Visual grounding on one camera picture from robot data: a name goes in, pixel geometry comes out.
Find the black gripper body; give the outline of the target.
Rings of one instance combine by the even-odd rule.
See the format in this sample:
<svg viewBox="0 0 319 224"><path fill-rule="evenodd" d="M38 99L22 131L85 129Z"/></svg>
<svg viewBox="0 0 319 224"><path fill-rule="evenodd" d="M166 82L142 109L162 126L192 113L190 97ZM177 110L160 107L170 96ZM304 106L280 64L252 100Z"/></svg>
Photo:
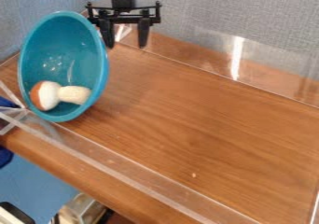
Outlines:
<svg viewBox="0 0 319 224"><path fill-rule="evenodd" d="M96 25L105 21L126 24L138 23L141 20L146 20L153 25L160 23L160 8L160 1L145 7L97 7L88 2L85 5L86 19Z"/></svg>

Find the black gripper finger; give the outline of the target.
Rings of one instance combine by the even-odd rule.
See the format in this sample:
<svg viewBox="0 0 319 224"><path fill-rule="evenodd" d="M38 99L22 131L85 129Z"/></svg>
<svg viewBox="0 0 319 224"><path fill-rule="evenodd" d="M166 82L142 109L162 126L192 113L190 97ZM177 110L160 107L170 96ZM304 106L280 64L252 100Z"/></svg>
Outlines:
<svg viewBox="0 0 319 224"><path fill-rule="evenodd" d="M146 45L148 34L149 34L150 19L141 18L137 24L138 28L138 46L144 48Z"/></svg>
<svg viewBox="0 0 319 224"><path fill-rule="evenodd" d="M102 42L108 48L114 46L114 29L113 23L109 20L98 19L100 33L102 35Z"/></svg>

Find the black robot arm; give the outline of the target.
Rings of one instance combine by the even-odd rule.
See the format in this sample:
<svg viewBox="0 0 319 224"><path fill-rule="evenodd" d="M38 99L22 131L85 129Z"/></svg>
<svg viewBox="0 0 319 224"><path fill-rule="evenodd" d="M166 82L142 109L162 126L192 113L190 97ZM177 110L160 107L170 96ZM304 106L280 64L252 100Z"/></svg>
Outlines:
<svg viewBox="0 0 319 224"><path fill-rule="evenodd" d="M138 7L136 0L110 0L110 7L85 4L88 20L100 28L104 44L112 49L114 46L114 25L136 24L138 30L138 47L146 45L149 28L160 23L161 3Z"/></svg>

